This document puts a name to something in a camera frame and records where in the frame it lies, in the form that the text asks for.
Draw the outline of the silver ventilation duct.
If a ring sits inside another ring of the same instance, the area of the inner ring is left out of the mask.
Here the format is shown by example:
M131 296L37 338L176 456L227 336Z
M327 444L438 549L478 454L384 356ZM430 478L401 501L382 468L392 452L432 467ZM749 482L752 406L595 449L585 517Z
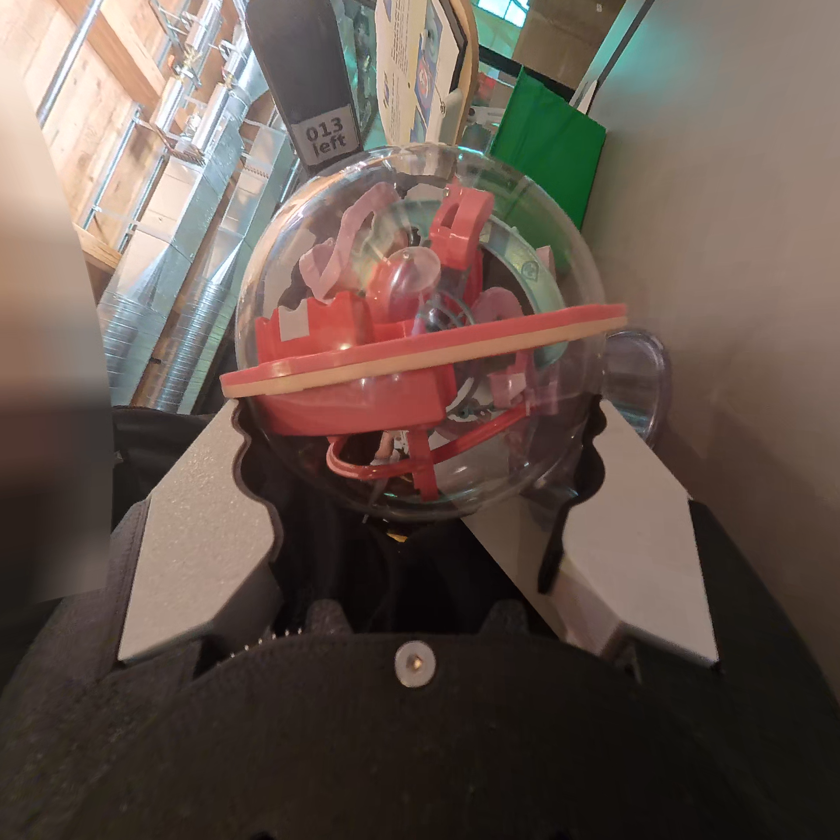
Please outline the silver ventilation duct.
M198 127L164 164L98 315L114 406L192 411L233 317L246 265L293 166L278 118L247 120L267 92L237 26Z

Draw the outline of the wooden sign stand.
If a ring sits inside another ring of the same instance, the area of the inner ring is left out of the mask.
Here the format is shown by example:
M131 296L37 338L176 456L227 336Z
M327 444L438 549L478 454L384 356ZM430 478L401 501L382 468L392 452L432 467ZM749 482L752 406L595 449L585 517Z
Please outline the wooden sign stand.
M458 23L465 35L465 57L458 77L461 94L458 123L449 145L459 146L464 135L471 102L478 88L480 39L475 11L470 1L450 1Z

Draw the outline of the clear red maze ball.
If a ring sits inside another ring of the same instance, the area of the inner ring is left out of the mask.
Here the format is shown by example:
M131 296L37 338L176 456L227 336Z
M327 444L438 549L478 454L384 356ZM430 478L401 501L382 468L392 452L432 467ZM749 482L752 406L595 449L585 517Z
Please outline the clear red maze ball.
M574 467L626 324L536 182L475 150L393 146L312 178L269 223L220 382L305 486L431 522Z

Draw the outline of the brown cardboard box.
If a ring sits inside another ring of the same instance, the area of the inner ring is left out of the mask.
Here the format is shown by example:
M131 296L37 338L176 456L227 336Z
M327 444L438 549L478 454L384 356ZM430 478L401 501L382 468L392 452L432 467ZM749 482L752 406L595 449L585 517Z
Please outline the brown cardboard box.
M531 1L513 60L576 89L624 1Z

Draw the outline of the white printed sign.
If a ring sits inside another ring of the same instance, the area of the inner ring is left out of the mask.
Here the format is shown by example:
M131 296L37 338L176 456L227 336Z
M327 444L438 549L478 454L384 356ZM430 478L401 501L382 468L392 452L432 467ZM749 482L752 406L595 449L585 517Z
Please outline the white printed sign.
M374 10L376 90L390 145L444 141L466 54L466 35L448 1L378 1Z

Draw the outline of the green plastic bin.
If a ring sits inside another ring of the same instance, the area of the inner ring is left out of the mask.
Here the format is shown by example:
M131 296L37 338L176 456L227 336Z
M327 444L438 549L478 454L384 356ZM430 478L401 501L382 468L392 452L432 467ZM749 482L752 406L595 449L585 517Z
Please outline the green plastic bin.
M490 155L537 183L581 228L606 129L569 102L571 90L520 68Z

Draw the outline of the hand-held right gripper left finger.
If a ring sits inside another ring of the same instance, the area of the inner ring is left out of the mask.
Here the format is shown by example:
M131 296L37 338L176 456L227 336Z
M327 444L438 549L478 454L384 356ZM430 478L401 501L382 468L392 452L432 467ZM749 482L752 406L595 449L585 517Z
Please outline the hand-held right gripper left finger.
M246 486L251 436L228 401L154 488L119 641L134 664L209 639L224 655L256 646L281 605L270 562L283 531Z

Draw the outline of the clear plastic ball stand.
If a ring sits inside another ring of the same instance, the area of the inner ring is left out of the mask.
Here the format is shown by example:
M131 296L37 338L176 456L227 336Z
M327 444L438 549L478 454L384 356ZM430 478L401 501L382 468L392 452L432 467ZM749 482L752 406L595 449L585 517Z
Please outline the clear plastic ball stand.
M643 329L607 335L602 393L648 447L655 448L671 400L672 371L663 343Z

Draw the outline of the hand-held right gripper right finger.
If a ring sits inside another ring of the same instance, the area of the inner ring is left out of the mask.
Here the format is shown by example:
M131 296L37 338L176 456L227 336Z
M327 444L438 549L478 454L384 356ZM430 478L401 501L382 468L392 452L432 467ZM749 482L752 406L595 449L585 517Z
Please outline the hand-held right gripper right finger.
M610 658L627 639L697 665L719 660L690 496L608 401L594 449L605 469L570 510L548 598L563 640Z

